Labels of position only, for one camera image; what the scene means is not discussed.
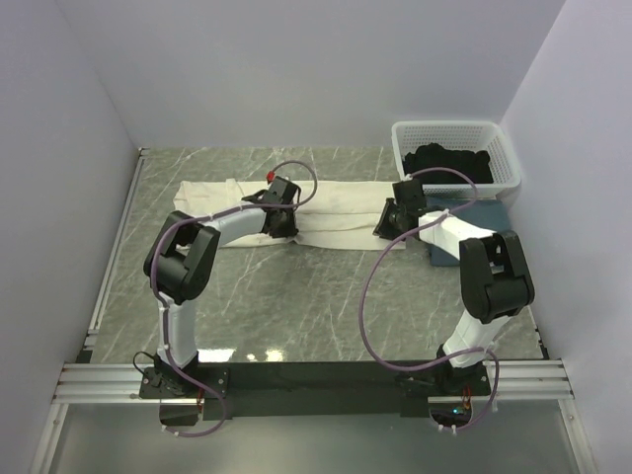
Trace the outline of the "cream white t shirt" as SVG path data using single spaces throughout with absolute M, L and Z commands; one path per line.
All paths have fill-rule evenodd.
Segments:
M 174 208 L 191 216 L 216 213 L 263 189 L 266 183 L 182 181 Z M 331 250 L 380 251 L 387 242 L 373 234 L 386 200 L 387 182 L 321 181 L 315 197 L 295 214 L 298 245 Z

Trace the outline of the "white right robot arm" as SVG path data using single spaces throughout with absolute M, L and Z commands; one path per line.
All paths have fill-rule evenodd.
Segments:
M 459 262 L 464 311 L 450 337 L 439 347 L 438 361 L 454 369 L 481 362 L 497 334 L 535 296 L 521 242 L 510 230 L 494 231 L 456 215 L 461 209 L 428 204 L 416 179 L 392 185 L 373 234 L 388 249 L 414 237 Z

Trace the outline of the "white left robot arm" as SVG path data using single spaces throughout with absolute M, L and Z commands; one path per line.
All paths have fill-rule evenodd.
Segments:
M 195 302 L 210 280 L 218 249 L 251 235 L 296 236 L 300 196 L 297 184 L 276 176 L 265 189 L 215 214 L 193 217 L 175 210 L 167 216 L 143 264 L 158 301 L 161 361 L 184 370 L 198 360 Z

